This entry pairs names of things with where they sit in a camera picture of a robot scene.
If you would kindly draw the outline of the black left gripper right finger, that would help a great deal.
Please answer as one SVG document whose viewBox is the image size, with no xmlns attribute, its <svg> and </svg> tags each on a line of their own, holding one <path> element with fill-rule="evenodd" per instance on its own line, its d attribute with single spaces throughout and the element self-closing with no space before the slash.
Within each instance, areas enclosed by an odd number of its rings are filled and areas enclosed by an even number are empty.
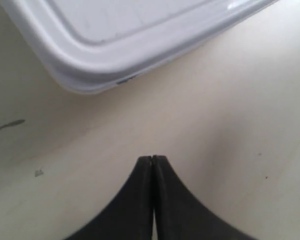
<svg viewBox="0 0 300 240">
<path fill-rule="evenodd" d="M 188 190 L 167 157 L 152 157 L 153 208 L 159 240 L 250 240 Z"/>
</svg>

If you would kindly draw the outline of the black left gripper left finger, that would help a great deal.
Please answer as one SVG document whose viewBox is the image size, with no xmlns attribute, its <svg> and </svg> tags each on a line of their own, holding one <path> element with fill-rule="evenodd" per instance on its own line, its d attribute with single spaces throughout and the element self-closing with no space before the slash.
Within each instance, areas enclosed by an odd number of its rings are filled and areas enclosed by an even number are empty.
<svg viewBox="0 0 300 240">
<path fill-rule="evenodd" d="M 152 158 L 138 158 L 110 203 L 68 240 L 150 240 L 153 236 Z"/>
</svg>

